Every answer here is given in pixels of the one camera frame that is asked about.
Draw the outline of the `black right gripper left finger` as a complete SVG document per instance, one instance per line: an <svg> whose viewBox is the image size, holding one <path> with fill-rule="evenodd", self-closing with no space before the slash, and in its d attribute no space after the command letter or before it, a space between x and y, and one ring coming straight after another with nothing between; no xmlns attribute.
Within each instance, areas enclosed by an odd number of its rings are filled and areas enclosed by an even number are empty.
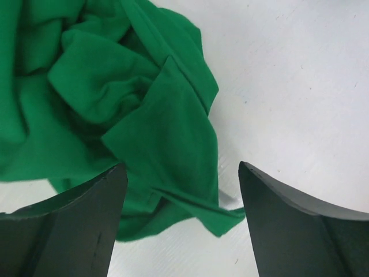
<svg viewBox="0 0 369 277"><path fill-rule="evenodd" d="M44 201L1 213L1 276L107 276L127 189L118 164Z"/></svg>

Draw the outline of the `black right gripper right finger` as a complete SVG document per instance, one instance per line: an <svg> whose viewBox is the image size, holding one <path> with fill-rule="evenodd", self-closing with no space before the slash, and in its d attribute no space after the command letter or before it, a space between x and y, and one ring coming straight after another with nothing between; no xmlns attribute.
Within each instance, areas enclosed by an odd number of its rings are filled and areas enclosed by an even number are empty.
<svg viewBox="0 0 369 277"><path fill-rule="evenodd" d="M317 199L253 165L239 182L260 276L367 276L368 214Z"/></svg>

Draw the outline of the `green t-shirt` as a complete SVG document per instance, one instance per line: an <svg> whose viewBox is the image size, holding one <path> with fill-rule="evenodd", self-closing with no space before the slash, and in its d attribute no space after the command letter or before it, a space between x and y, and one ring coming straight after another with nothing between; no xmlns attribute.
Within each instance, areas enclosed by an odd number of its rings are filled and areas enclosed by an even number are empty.
<svg viewBox="0 0 369 277"><path fill-rule="evenodd" d="M149 1L1 2L1 181L64 192L123 163L117 240L196 218L221 237L219 88L186 17Z"/></svg>

